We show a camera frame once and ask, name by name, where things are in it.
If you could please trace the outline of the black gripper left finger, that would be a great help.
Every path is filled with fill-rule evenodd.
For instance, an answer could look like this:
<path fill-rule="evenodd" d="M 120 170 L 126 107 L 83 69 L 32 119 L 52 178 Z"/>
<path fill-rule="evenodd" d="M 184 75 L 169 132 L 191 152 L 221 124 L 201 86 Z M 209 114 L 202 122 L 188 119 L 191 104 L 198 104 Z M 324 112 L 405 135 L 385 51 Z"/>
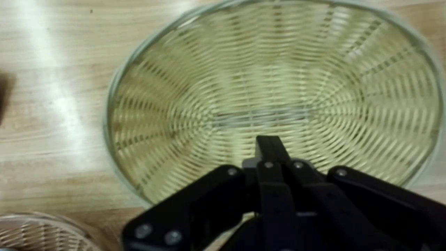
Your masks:
<path fill-rule="evenodd" d="M 223 164 L 131 218 L 123 251 L 202 251 L 258 206 L 257 171 Z"/>

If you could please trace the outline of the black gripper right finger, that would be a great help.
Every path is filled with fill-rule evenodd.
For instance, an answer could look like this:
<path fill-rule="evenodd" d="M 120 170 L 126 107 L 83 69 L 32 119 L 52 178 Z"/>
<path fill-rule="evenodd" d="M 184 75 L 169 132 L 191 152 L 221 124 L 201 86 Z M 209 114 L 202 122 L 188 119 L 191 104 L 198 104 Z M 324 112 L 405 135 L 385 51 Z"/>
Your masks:
<path fill-rule="evenodd" d="M 257 138 L 269 251 L 446 251 L 446 207 L 347 165 L 322 174 L 278 136 Z"/>

